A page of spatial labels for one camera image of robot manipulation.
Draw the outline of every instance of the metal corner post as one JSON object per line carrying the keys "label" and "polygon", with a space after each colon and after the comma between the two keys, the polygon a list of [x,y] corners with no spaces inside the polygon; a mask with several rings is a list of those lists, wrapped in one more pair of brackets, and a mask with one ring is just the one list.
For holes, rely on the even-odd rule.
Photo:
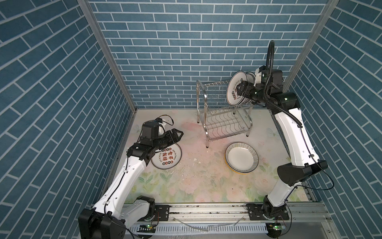
{"label": "metal corner post", "polygon": [[324,28],[326,22],[328,21],[334,8],[337,6],[338,1],[339,0],[328,0],[328,2],[326,3],[325,7],[323,8],[321,12],[320,18],[318,19],[317,23],[314,25],[311,31],[311,34],[306,40],[301,53],[297,57],[295,65],[292,67],[287,79],[285,80],[283,92],[286,92],[289,89],[289,86],[292,84],[293,80],[295,79],[298,71],[303,65],[306,57],[308,56],[310,50],[312,49],[322,29]]}
{"label": "metal corner post", "polygon": [[132,100],[132,98],[131,98],[128,90],[127,90],[126,84],[122,78],[121,72],[119,71],[119,69],[117,67],[117,64],[116,64],[114,57],[113,57],[113,55],[109,49],[109,46],[106,43],[104,35],[102,34],[101,28],[98,25],[98,22],[96,20],[96,17],[93,13],[93,10],[92,10],[90,4],[89,4],[89,1],[88,0],[77,0],[77,1],[78,1],[78,4],[79,4],[82,12],[84,13],[84,16],[85,16],[90,28],[92,29],[92,31],[94,33],[95,39],[97,40],[99,46],[101,47],[102,52],[105,55],[107,62],[109,63],[109,66],[110,66],[110,68],[111,68],[111,70],[115,76],[115,79],[117,80],[118,85],[120,86],[122,93],[127,100],[127,103],[131,107],[133,113],[135,113],[136,107],[134,105],[134,102],[133,102],[133,100]]}
{"label": "metal corner post", "polygon": [[133,126],[135,116],[136,116],[135,112],[131,114],[131,117],[129,119],[129,123],[127,124],[125,132],[123,133],[123,137],[122,137],[121,143],[119,145],[117,154],[115,155],[113,164],[110,167],[110,172],[107,175],[105,184],[103,186],[102,194],[104,194],[106,192],[106,190],[110,187],[110,185],[112,184],[112,182],[114,180],[114,176],[115,176],[115,173],[117,172],[119,162],[121,161],[121,158],[123,158],[123,150],[124,150],[126,142],[127,142],[127,137],[129,136],[129,133],[130,133],[131,128]]}

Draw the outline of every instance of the wire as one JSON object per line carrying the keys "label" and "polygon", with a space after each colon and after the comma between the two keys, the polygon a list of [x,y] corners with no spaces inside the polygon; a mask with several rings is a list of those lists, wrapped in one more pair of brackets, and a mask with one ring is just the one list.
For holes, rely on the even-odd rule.
{"label": "wire", "polygon": [[152,222],[153,222],[154,219],[155,219],[155,215],[154,215],[154,217],[152,218],[151,223],[150,223],[150,225],[151,225],[152,227],[155,227],[155,226],[157,226],[157,225],[159,224],[159,212],[157,211],[157,213],[158,213],[158,222],[157,222],[156,225],[153,225],[153,224],[152,224]]}
{"label": "wire", "polygon": [[280,215],[281,219],[283,220],[283,223],[284,223],[284,226],[285,228],[287,227],[287,225],[285,224],[285,221],[284,221],[284,218]]}
{"label": "wire", "polygon": [[[167,121],[164,121],[164,120],[162,120],[162,122],[165,122],[165,123],[167,123],[167,124],[169,124],[169,125],[174,125],[174,120],[172,119],[171,116],[166,115],[166,114],[162,114],[161,116],[159,116],[159,117],[157,117],[157,118],[160,118],[160,117],[162,117],[162,116],[168,116],[168,117],[170,117],[170,119],[171,119],[171,121],[172,121],[172,124],[170,124],[170,123],[168,123]],[[147,122],[159,122],[159,120],[157,120],[157,119],[155,119],[155,120],[148,120],[148,121],[146,121],[146,122],[143,122],[142,125],[144,125],[144,124],[147,123]],[[141,134],[142,134],[142,129],[141,129],[141,132],[139,133],[139,136],[138,136],[138,139],[137,139],[137,142],[136,142],[136,143],[139,142],[139,138],[141,137]]]}
{"label": "wire", "polygon": [[296,124],[298,125],[298,127],[301,128],[303,124],[298,120],[298,118],[296,116],[294,116],[288,110],[285,110],[284,108],[280,107],[279,105],[273,103],[272,101],[270,101],[268,99],[267,90],[268,90],[268,84],[269,84],[270,78],[272,77],[274,52],[275,52],[275,42],[270,41],[270,43],[268,45],[268,53],[267,53],[267,68],[268,68],[269,72],[268,72],[267,79],[266,79],[265,84],[264,84],[263,99],[265,101],[265,104],[270,104],[273,107],[275,107],[276,109],[278,109],[279,111],[283,112],[284,114],[289,116],[291,119],[293,119],[296,122]]}
{"label": "wire", "polygon": [[324,173],[326,174],[326,176],[329,177],[330,181],[332,182],[332,186],[331,186],[330,188],[327,188],[327,189],[314,189],[314,188],[312,188],[312,187],[303,186],[303,185],[298,185],[297,187],[304,187],[304,188],[307,188],[307,189],[313,189],[313,190],[317,190],[317,191],[327,191],[327,190],[330,190],[330,189],[334,188],[334,181],[332,180],[332,178],[329,176],[329,174],[327,174],[327,173],[325,172],[325,170],[323,170],[323,169],[321,168],[320,164],[318,164],[318,162],[317,162],[316,160],[314,160],[314,158],[313,158],[314,155],[312,155],[311,152],[310,152],[310,150],[309,150],[309,147],[308,147],[308,144],[306,143],[306,140],[305,140],[305,137],[304,137],[302,128],[300,128],[300,131],[301,131],[301,135],[303,136],[303,140],[304,140],[305,146],[306,146],[306,148],[307,148],[307,150],[308,150],[308,153],[309,153],[310,157],[311,157],[312,160],[317,164],[317,166],[322,170],[322,172],[324,172]]}
{"label": "wire", "polygon": [[131,230],[129,230],[129,229],[127,229],[127,228],[126,228],[126,230],[131,234],[131,236],[133,237],[133,239],[135,239],[134,234],[131,232]]}
{"label": "wire", "polygon": [[133,239],[135,239],[135,237],[134,236],[136,236],[136,237],[138,237],[138,238],[140,238],[137,234],[134,234],[134,233],[132,233],[131,232],[131,230],[130,229],[128,229],[127,227],[125,227],[125,226],[122,226],[122,225],[119,225],[118,223],[116,223],[116,222],[114,222],[114,221],[111,221],[112,223],[114,223],[114,224],[116,224],[117,226],[119,226],[119,227],[121,227],[121,228],[123,228],[123,229],[125,229],[125,230],[127,230],[130,234],[131,234],[131,236],[133,237]]}
{"label": "wire", "polygon": [[[127,164],[129,162],[129,158],[126,159],[126,167],[125,167],[125,170],[127,170]],[[126,174],[126,172],[124,172],[122,174],[122,177],[121,177],[121,180],[120,182],[118,183],[117,187],[114,189],[114,191],[110,194],[109,198],[106,200],[105,202],[105,206],[104,206],[104,213],[106,214],[106,205],[107,205],[107,202],[110,200],[110,198],[113,196],[113,194],[115,193],[115,191],[118,189],[119,185],[121,185],[121,182],[123,180],[123,176]]]}
{"label": "wire", "polygon": [[292,221],[293,221],[293,218],[292,218],[292,212],[290,211],[289,206],[288,206],[288,209],[289,209],[289,213],[290,213],[290,225],[289,225],[289,228],[288,228],[288,230],[286,231],[286,233],[288,233],[289,230],[290,230],[290,228],[292,227]]}
{"label": "wire", "polygon": [[161,116],[159,116],[158,118],[160,118],[160,117],[162,117],[162,116],[168,116],[168,117],[170,117],[170,119],[171,119],[171,121],[172,121],[172,125],[174,125],[174,120],[172,119],[172,117],[171,116],[169,116],[168,114],[162,114]]}
{"label": "wire", "polygon": [[196,230],[201,230],[201,231],[209,231],[208,229],[199,228],[199,227],[196,227],[196,226],[191,226],[191,225],[189,225],[189,224],[187,224],[187,223],[182,222],[182,221],[179,220],[178,218],[174,218],[174,219],[177,220],[178,222],[180,222],[181,224],[184,224],[184,225],[186,225],[186,226],[188,226],[188,227],[190,227],[190,228],[193,228],[193,229],[196,229]]}

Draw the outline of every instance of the aluminum frame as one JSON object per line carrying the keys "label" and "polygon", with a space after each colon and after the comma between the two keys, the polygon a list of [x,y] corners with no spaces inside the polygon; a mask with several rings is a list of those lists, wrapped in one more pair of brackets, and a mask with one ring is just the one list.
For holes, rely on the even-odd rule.
{"label": "aluminum frame", "polygon": [[295,65],[290,70],[290,73],[287,79],[284,82],[283,92],[287,92],[288,88],[295,79],[297,73],[300,71],[301,66],[303,65],[306,57],[308,56],[310,50],[312,49],[314,43],[316,42],[318,36],[320,35],[322,29],[324,28],[326,22],[328,21],[330,15],[332,14],[334,8],[337,6],[339,0],[328,0],[325,7],[323,8],[320,18],[317,20],[317,23],[314,25],[311,34],[306,40],[304,47],[301,53],[298,55]]}
{"label": "aluminum frame", "polygon": [[129,133],[130,133],[131,128],[133,126],[135,116],[136,116],[136,112],[133,112],[132,115],[130,116],[129,124],[127,124],[125,132],[123,134],[123,138],[122,138],[121,143],[119,145],[117,154],[115,155],[115,158],[113,160],[113,164],[112,164],[112,166],[110,168],[110,172],[109,172],[109,174],[108,174],[108,176],[106,178],[105,185],[104,185],[104,187],[102,189],[102,194],[104,194],[106,192],[106,190],[110,187],[110,185],[113,182],[113,179],[114,179],[115,173],[117,171],[119,162],[120,162],[121,158],[123,157],[123,150],[125,148],[127,138],[129,136]]}
{"label": "aluminum frame", "polygon": [[129,91],[127,90],[127,87],[126,87],[126,84],[123,80],[121,72],[119,71],[119,69],[117,67],[117,64],[114,60],[114,57],[113,57],[113,55],[109,49],[109,46],[106,43],[105,37],[102,33],[101,28],[98,25],[98,22],[96,20],[96,17],[93,13],[93,10],[92,10],[88,0],[77,0],[77,1],[78,1],[78,4],[79,4],[82,12],[84,13],[84,16],[87,20],[87,23],[89,24],[90,28],[92,29],[92,31],[94,33],[95,39],[97,40],[99,46],[101,47],[102,52],[105,55],[106,61],[109,64],[109,66],[110,66],[110,68],[111,68],[111,70],[115,76],[115,79],[117,80],[118,85],[120,86],[122,93],[126,98],[127,103],[131,107],[133,113],[135,113],[137,108],[135,107],[133,99],[131,98]]}
{"label": "aluminum frame", "polygon": [[[247,203],[156,203],[169,205],[168,221],[160,223],[232,223],[243,217],[239,223],[272,223],[275,220],[249,219]],[[122,213],[131,204],[124,204]],[[288,202],[293,222],[331,222],[329,212],[323,202]]]}

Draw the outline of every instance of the striped rim plate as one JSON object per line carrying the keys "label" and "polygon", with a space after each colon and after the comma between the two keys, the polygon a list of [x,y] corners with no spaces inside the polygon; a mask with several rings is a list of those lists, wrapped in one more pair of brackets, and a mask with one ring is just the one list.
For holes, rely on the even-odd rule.
{"label": "striped rim plate", "polygon": [[259,164],[256,151],[246,143],[233,143],[225,150],[225,162],[233,171],[247,174]]}

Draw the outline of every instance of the dish rack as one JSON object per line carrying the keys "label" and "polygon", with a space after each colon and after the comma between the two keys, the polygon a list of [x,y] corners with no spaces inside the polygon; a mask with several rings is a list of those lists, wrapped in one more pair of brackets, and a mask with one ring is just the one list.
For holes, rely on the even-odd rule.
{"label": "dish rack", "polygon": [[203,124],[207,148],[210,141],[245,132],[248,137],[251,132],[250,114],[253,105],[251,103],[237,106],[228,104],[229,82],[227,80],[203,84],[200,80],[196,81],[197,122],[201,121]]}

